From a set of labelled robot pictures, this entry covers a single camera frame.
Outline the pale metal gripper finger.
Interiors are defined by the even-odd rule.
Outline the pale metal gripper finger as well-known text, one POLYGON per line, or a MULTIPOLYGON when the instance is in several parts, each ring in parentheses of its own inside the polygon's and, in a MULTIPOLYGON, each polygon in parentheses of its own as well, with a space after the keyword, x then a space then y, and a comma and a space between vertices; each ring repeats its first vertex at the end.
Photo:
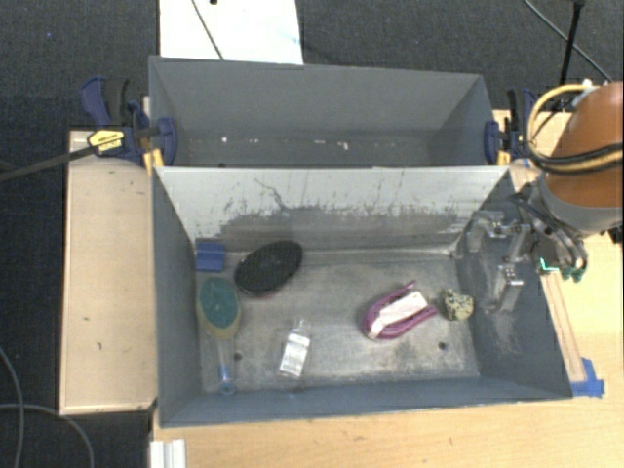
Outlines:
POLYGON ((484 245, 485 237, 502 240, 509 236, 508 227, 503 223, 505 213, 502 211, 476 211, 464 232, 467 252, 476 254, 484 245))
POLYGON ((499 264, 487 287, 487 311, 512 313, 525 281, 517 275, 514 263, 499 264))

